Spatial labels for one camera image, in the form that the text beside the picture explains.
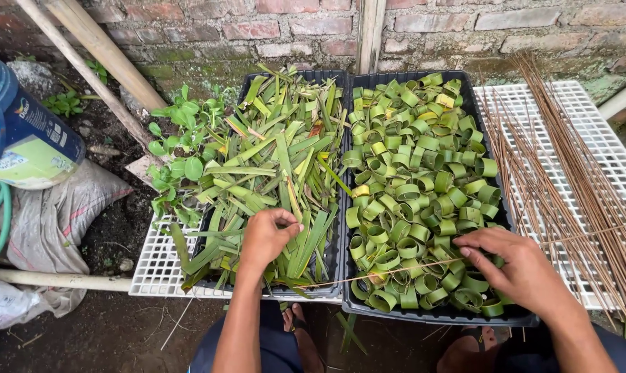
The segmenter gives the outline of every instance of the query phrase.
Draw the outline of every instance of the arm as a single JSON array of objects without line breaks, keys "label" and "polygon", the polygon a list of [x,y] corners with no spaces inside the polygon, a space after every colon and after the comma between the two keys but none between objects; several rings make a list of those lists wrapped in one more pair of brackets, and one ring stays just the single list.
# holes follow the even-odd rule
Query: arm
[{"label": "arm", "polygon": [[[562,372],[618,373],[587,311],[566,289],[536,242],[501,228],[483,228],[453,243],[495,289],[548,325]],[[498,269],[478,248],[501,256],[506,264]]]},{"label": "arm", "polygon": [[[276,224],[288,226],[279,230]],[[214,356],[212,373],[260,371],[262,273],[302,225],[282,208],[251,216],[244,232],[237,280]]]}]

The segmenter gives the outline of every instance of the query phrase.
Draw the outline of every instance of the black plastic tray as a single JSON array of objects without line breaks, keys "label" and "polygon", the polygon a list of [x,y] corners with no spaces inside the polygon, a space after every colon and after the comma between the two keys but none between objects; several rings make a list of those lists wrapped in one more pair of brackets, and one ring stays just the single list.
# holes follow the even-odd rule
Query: black plastic tray
[{"label": "black plastic tray", "polygon": [[[267,72],[259,72],[253,74],[247,74],[244,77],[244,84],[239,94],[239,101],[237,104],[241,103],[246,97],[249,87],[251,85],[251,80],[258,75],[262,76],[271,76]],[[336,86],[342,87],[345,89],[343,91],[343,97],[341,98],[341,103],[343,107],[347,107],[347,86],[349,83],[347,72],[344,70],[303,70],[298,72],[298,75],[301,75],[309,82],[316,82],[318,84],[322,84],[322,82],[328,78],[336,78]],[[343,141],[341,142],[341,154],[342,152],[350,149],[352,146],[351,133],[349,129],[345,129],[343,133]],[[327,240],[325,250],[324,250],[324,263],[327,267],[327,273],[329,274],[329,281],[325,282],[333,282],[344,277],[344,252],[342,248],[345,248],[349,242],[346,242],[346,230],[347,225],[345,224],[345,210],[349,205],[351,205],[351,200],[347,193],[342,191],[339,187],[338,193],[338,213],[336,215],[335,223],[332,223],[332,227],[334,227],[334,234],[332,236],[331,242]],[[206,231],[209,228],[209,222],[211,220],[211,214],[213,210],[210,210],[204,217],[201,223],[201,231]],[[193,257],[196,257],[202,248],[202,245],[205,243],[207,238],[199,237],[198,241],[195,242],[195,248],[193,250]],[[214,288],[218,284],[218,276],[214,276],[212,278],[202,279],[195,286],[202,286],[207,288]],[[234,286],[230,285],[229,281],[219,289],[226,291],[233,291]],[[337,297],[341,291],[341,284],[331,284],[331,285],[323,285],[318,287],[310,287],[308,289],[302,289],[305,293],[309,294],[312,297]],[[275,285],[271,287],[271,292],[273,295],[282,296],[282,297],[295,297],[298,296],[294,291],[290,290],[285,285]],[[262,290],[263,294],[268,295],[269,291],[265,287]]]},{"label": "black plastic tray", "polygon": [[[483,124],[483,118],[479,109],[476,96],[474,95],[474,89],[472,89],[472,83],[469,80],[467,74],[460,70],[446,70],[446,71],[416,71],[416,72],[396,72],[390,74],[368,74],[358,75],[350,78],[350,84],[347,89],[347,101],[349,106],[349,112],[354,111],[354,104],[351,99],[352,89],[355,87],[363,87],[374,89],[377,84],[388,84],[392,80],[396,80],[399,83],[407,82],[408,80],[417,80],[433,72],[441,72],[444,82],[448,82],[451,79],[459,79],[463,82],[460,94],[463,97],[463,105],[461,108],[465,110],[468,115],[473,115],[476,128],[480,131],[485,131]],[[488,136],[483,136],[482,144],[486,148],[486,156],[493,158],[492,147]],[[343,175],[343,181],[353,188],[356,186],[354,178],[348,171]],[[487,178],[488,184],[499,187],[504,192],[502,187],[502,181],[499,177]],[[494,217],[493,221],[503,225],[506,229],[513,232],[514,224],[511,211],[503,199],[499,202],[499,213]],[[350,230],[345,228],[345,242],[350,240]],[[343,246],[345,251],[348,251],[345,255],[345,278],[351,279],[357,275],[357,266],[349,255],[349,245]],[[400,305],[397,305],[391,312],[385,313],[381,310],[373,309],[366,305],[363,301],[354,296],[350,288],[350,282],[343,283],[343,310],[349,313],[357,313],[359,315],[375,316],[394,318],[397,320],[417,321],[421,323],[431,324],[450,324],[450,325],[496,325],[496,326],[536,326],[539,323],[539,318],[531,313],[529,310],[524,309],[517,305],[508,305],[504,307],[504,314],[499,317],[485,317],[482,314],[475,314],[467,310],[458,310],[452,305],[446,305],[443,307],[436,307],[432,310],[424,309],[401,309]]]}]

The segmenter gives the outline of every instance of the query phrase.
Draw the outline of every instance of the rock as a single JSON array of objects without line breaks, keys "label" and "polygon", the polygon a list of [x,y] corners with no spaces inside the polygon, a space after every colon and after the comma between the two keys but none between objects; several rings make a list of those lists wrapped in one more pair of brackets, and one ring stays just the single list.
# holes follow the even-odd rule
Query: rock
[{"label": "rock", "polygon": [[48,70],[47,64],[35,61],[11,61],[7,66],[18,77],[20,86],[40,101],[64,92],[60,80]]},{"label": "rock", "polygon": [[143,117],[145,113],[149,115],[149,113],[141,105],[141,103],[138,102],[138,100],[135,97],[133,97],[133,95],[129,93],[129,91],[127,91],[126,88],[124,88],[124,86],[121,86],[121,85],[119,86],[119,96],[122,97],[122,102],[124,102],[124,105],[128,107],[128,109],[134,115],[137,115],[139,117]]},{"label": "rock", "polygon": [[78,127],[78,132],[80,132],[82,137],[87,137],[92,132],[92,128],[87,127],[86,125],[81,125]]},{"label": "rock", "polygon": [[119,265],[119,270],[122,272],[128,272],[133,269],[133,260],[124,258],[122,259],[122,263]]}]

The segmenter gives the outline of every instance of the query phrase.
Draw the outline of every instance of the white pvc pipe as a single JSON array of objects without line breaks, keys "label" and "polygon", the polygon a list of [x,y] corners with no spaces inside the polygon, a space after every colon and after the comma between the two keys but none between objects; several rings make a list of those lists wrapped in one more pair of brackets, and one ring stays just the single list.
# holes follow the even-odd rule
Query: white pvc pipe
[{"label": "white pvc pipe", "polygon": [[0,280],[10,284],[74,287],[76,289],[121,291],[127,293],[131,288],[131,279],[120,277],[44,274],[42,272],[20,271],[18,269],[0,269]]},{"label": "white pvc pipe", "polygon": [[608,120],[626,108],[626,87],[599,107],[600,116]]}]

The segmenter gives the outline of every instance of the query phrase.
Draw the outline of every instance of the blue plastic bucket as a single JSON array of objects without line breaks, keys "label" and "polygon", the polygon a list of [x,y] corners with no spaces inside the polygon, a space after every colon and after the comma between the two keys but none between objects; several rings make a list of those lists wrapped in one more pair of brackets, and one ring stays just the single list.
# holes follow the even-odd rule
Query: blue plastic bucket
[{"label": "blue plastic bucket", "polygon": [[0,180],[21,189],[50,188],[84,159],[83,139],[24,91],[0,61]]}]

